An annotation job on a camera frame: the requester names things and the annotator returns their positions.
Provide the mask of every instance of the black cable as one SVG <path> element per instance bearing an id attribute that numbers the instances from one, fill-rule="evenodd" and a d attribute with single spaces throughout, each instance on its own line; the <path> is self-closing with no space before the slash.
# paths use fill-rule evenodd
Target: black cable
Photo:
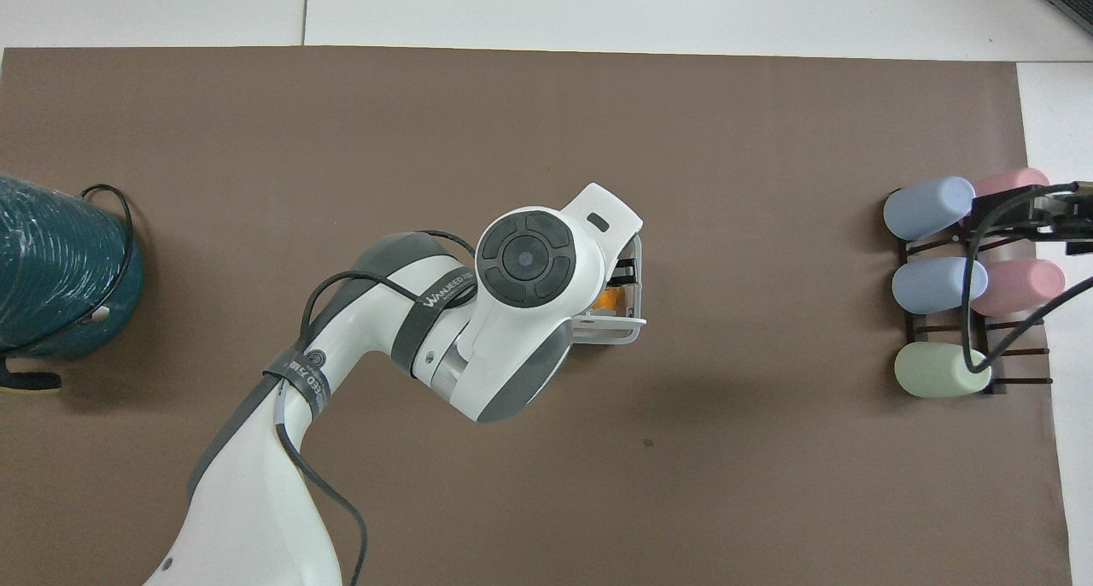
<path id="1" fill-rule="evenodd" d="M 355 586 L 356 581 L 361 577 L 361 567 L 364 566 L 364 555 L 368 551 L 368 527 L 364 524 L 364 517 L 361 516 L 361 513 L 356 511 L 356 507 L 354 507 L 349 500 L 339 494 L 337 490 L 331 488 L 331 485 L 324 480 L 324 478 L 319 477 L 319 473 L 312 469 L 312 466 L 308 466 L 307 462 L 304 461 L 304 457 L 299 455 L 299 452 L 296 450 L 296 446 L 294 446 L 292 440 L 289 438 L 289 431 L 284 427 L 284 423 L 277 424 L 277 437 L 281 441 L 281 447 L 284 448 L 285 454 L 289 454 L 289 459 L 292 460 L 292 464 L 295 465 L 296 468 L 304 473 L 304 476 L 312 480 L 312 483 L 314 483 L 327 496 L 336 501 L 336 503 L 341 505 L 342 508 L 349 512 L 350 515 L 353 516 L 353 519 L 356 520 L 356 526 L 361 530 L 361 550 L 356 555 L 356 566 L 353 567 L 353 577 L 349 583 L 350 586 Z"/>
<path id="2" fill-rule="evenodd" d="M 308 296 L 307 303 L 304 306 L 304 316 L 299 321 L 299 336 L 302 338 L 307 338 L 307 340 L 304 341 L 304 344 L 312 342 L 312 316 L 315 313 L 315 302 L 318 301 L 319 296 L 322 295 L 322 292 L 327 291 L 330 285 L 333 285 L 333 283 L 338 283 L 339 281 L 344 281 L 344 279 L 367 279 L 368 281 L 381 283 L 381 285 L 390 288 L 399 295 L 408 297 L 411 301 L 418 300 L 418 294 L 414 294 L 413 291 L 407 290 L 402 285 L 399 285 L 399 283 L 388 279 L 387 276 L 379 276 L 374 273 L 374 271 L 349 270 L 340 271 L 338 274 L 328 276 L 326 281 L 320 282 L 319 286 L 315 288 L 315 291 L 313 291 L 312 295 Z"/>
<path id="3" fill-rule="evenodd" d="M 125 247 L 125 253 L 121 255 L 121 267 L 118 268 L 118 273 L 114 274 L 114 278 L 110 279 L 109 284 L 106 285 L 105 293 L 102 294 L 102 297 L 98 297 L 97 301 L 90 306 L 86 313 L 64 324 L 63 326 L 59 326 L 59 328 L 57 329 L 48 330 L 48 332 L 42 335 L 38 338 L 33 338 L 33 340 L 27 341 L 23 344 L 12 345 L 12 348 L 8 348 L 0 351 L 0 358 L 7 356 L 8 353 L 15 353 L 19 351 L 25 351 L 27 349 L 31 349 L 33 348 L 33 345 L 40 344 L 44 341 L 47 341 L 50 338 L 54 338 L 61 332 L 66 332 L 66 330 L 74 328 L 74 326 L 79 326 L 80 323 L 82 323 L 86 317 L 91 317 L 91 315 L 94 314 L 95 310 L 98 310 L 98 307 L 103 306 L 103 303 L 106 303 L 106 301 L 108 301 L 110 296 L 114 295 L 114 291 L 117 291 L 118 285 L 120 285 L 121 283 L 121 279 L 125 279 L 126 271 L 129 270 L 129 262 L 130 260 L 132 260 L 132 255 L 133 255 L 133 216 L 132 212 L 129 211 L 129 201 L 126 199 L 125 194 L 119 191 L 119 189 L 114 188 L 114 186 L 109 185 L 89 186 L 89 188 L 83 189 L 83 191 L 80 192 L 81 200 L 86 200 L 87 196 L 90 196 L 90 194 L 94 194 L 95 191 L 109 191 L 110 194 L 114 194 L 114 196 L 118 198 L 118 201 L 120 201 L 121 210 L 125 212 L 126 215 L 126 228 L 125 228 L 126 247 Z"/>
<path id="4" fill-rule="evenodd" d="M 964 258 L 964 279 L 962 282 L 961 290 L 961 303 L 960 303 L 960 338 L 961 338 L 961 350 L 964 353 L 964 365 L 968 368 L 969 373 L 980 373 L 986 371 L 989 365 L 994 364 L 1007 349 L 1010 348 L 1022 333 L 1038 324 L 1038 321 L 1046 317 L 1048 313 L 1055 310 L 1056 308 L 1063 305 L 1063 303 L 1069 302 L 1082 291 L 1093 288 L 1093 278 L 1085 279 L 1081 283 L 1070 288 L 1067 291 L 1062 291 L 1058 296 L 1050 298 L 1048 303 L 1039 307 L 1036 313 L 1031 314 L 1021 325 L 1016 326 L 1010 333 L 1003 338 L 998 345 L 990 353 L 987 353 L 983 361 L 978 364 L 972 362 L 972 270 L 976 259 L 976 255 L 979 253 L 980 244 L 985 236 L 988 236 L 990 230 L 998 223 L 1003 213 L 1011 211 L 1011 209 L 1018 208 L 1026 201 L 1035 200 L 1036 197 L 1046 197 L 1049 194 L 1058 192 L 1069 192 L 1072 194 L 1078 190 L 1077 181 L 1069 181 L 1067 185 L 1054 185 L 1054 186 L 1042 186 L 1038 189 L 1031 189 L 1031 191 L 1020 194 L 1020 196 L 1011 197 L 1009 200 L 1003 201 L 997 208 L 992 209 L 987 216 L 984 216 L 983 221 L 979 221 L 978 227 L 976 227 L 975 236 L 972 236 L 972 241 L 968 243 L 967 256 Z"/>
<path id="5" fill-rule="evenodd" d="M 471 254 L 472 258 L 474 256 L 474 247 L 470 246 L 468 241 L 460 238 L 460 236 L 456 236 L 454 233 L 442 232 L 439 228 L 422 228 L 421 233 L 428 233 L 430 236 L 434 236 L 435 238 L 453 241 L 453 243 L 459 244 L 460 247 Z"/>

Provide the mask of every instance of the plastic wrap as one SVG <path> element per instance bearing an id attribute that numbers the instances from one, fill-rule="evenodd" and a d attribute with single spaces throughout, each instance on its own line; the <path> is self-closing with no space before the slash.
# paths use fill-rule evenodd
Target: plastic wrap
<path id="1" fill-rule="evenodd" d="M 0 352 L 35 341 L 87 313 L 125 257 L 121 221 L 78 197 L 0 174 Z M 99 348 L 132 315 L 143 263 L 132 259 L 103 306 L 109 314 L 7 356 L 71 359 Z"/>

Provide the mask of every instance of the brown table surface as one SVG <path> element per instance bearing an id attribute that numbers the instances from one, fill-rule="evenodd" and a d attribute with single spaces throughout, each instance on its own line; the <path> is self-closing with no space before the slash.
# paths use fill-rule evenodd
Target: brown table surface
<path id="1" fill-rule="evenodd" d="M 1014 65 L 8 49 L 0 171 L 120 186 L 148 283 L 59 395 L 0 395 L 0 583 L 142 582 L 320 279 L 598 181 L 646 222 L 637 343 L 496 425 L 367 356 L 313 426 L 364 584 L 1069 584 L 1049 388 L 891 372 L 883 197 L 1024 163 Z"/>

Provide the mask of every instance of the circular gray button pad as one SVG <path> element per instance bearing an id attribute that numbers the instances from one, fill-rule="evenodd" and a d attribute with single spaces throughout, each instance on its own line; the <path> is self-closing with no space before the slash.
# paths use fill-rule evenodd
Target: circular gray button pad
<path id="1" fill-rule="evenodd" d="M 573 279 L 573 233 L 557 216 L 539 211 L 497 221 L 482 238 L 475 262 L 495 298 L 533 308 L 556 298 Z"/>

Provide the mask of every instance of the white floor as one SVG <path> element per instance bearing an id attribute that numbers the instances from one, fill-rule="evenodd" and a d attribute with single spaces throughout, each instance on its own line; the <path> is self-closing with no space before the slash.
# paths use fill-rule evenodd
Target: white floor
<path id="1" fill-rule="evenodd" d="M 305 43 L 1014 60 L 1030 165 L 1093 180 L 1093 36 L 1043 0 L 0 0 L 0 48 Z M 1048 318 L 1076 585 L 1093 585 L 1091 314 L 1086 295 Z"/>

